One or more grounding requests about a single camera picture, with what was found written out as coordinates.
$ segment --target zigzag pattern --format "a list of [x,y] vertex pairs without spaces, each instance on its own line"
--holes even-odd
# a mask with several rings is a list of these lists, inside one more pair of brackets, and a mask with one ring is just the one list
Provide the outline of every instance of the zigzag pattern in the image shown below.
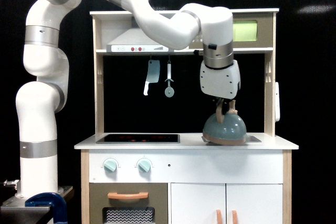
[[154,209],[152,210],[107,210],[107,223],[153,223]]

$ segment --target white countertop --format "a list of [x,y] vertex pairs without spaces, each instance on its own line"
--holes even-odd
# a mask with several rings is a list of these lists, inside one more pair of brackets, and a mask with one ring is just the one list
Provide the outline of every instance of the white countertop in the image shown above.
[[224,149],[224,150],[298,150],[299,146],[283,139],[280,136],[271,137],[266,133],[247,133],[261,140],[261,143],[244,143],[237,146],[225,146],[214,143],[205,143],[202,140],[202,133],[178,133],[180,135],[179,143],[99,143],[96,141],[107,136],[110,133],[103,133],[100,136],[91,136],[88,139],[75,145],[77,150],[154,150],[154,149]]

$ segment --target green display screen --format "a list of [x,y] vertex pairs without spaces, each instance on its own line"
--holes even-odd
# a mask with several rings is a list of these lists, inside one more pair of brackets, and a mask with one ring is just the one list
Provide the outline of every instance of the green display screen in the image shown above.
[[233,41],[256,41],[257,21],[236,20],[233,21]]

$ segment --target range hood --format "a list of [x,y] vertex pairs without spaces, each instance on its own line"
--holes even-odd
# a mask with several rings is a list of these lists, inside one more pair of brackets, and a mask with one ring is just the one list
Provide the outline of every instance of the range hood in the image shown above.
[[139,27],[132,27],[106,45],[106,52],[168,52]]

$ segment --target black induction cooktop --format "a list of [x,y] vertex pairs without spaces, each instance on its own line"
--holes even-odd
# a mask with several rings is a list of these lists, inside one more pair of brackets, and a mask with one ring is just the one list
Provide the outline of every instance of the black induction cooktop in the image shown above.
[[97,144],[113,143],[172,143],[180,142],[178,134],[109,134],[98,140]]

